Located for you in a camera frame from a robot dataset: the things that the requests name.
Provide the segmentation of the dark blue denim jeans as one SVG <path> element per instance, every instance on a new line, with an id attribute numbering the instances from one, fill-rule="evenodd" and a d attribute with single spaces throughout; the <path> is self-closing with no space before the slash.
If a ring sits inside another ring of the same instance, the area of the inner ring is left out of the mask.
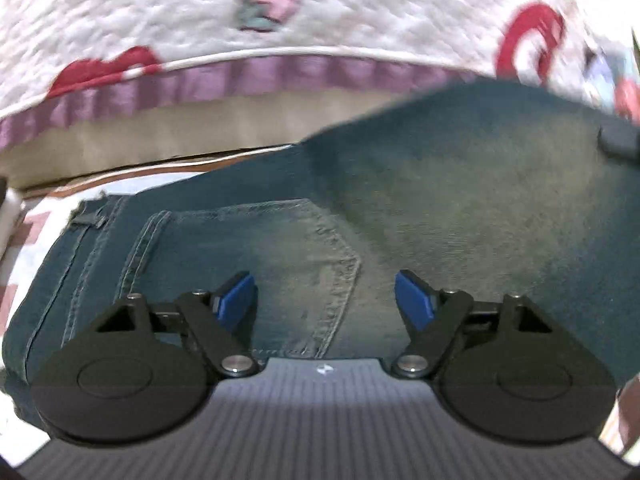
<path id="1" fill-rule="evenodd" d="M 458 84 L 282 151 L 77 206 L 4 336 L 28 383 L 115 301 L 165 302 L 247 271 L 258 360 L 393 359 L 401 269 L 493 300 L 524 294 L 623 384 L 639 370 L 639 170 L 597 143 L 628 122 L 513 82 Z"/>

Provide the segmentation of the beige mattress side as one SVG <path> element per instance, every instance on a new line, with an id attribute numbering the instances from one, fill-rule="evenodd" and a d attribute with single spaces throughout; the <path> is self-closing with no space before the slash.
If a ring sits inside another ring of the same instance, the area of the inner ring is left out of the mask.
<path id="1" fill-rule="evenodd" d="M 148 162 L 295 143 L 408 99 L 407 93 L 329 89 L 232 96 L 51 129 L 1 153 L 14 188 Z"/>

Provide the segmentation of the checkered pink grey blanket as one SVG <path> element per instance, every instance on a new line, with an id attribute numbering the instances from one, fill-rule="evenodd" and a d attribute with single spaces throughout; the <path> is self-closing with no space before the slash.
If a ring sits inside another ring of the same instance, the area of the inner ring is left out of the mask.
<path id="1" fill-rule="evenodd" d="M 55 351 L 130 292 L 146 219 L 175 209 L 192 171 L 113 174 L 28 200 L 1 263 L 1 456 L 20 466 L 50 437 L 29 392 Z"/>

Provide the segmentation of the white quilted strawberry bedspread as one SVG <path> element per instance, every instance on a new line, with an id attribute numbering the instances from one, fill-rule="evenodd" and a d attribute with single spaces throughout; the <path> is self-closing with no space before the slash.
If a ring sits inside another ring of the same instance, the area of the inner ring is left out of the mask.
<path id="1" fill-rule="evenodd" d="M 602 110 L 639 78 L 639 0 L 1 0 L 1 144 L 282 90 L 514 78 Z"/>

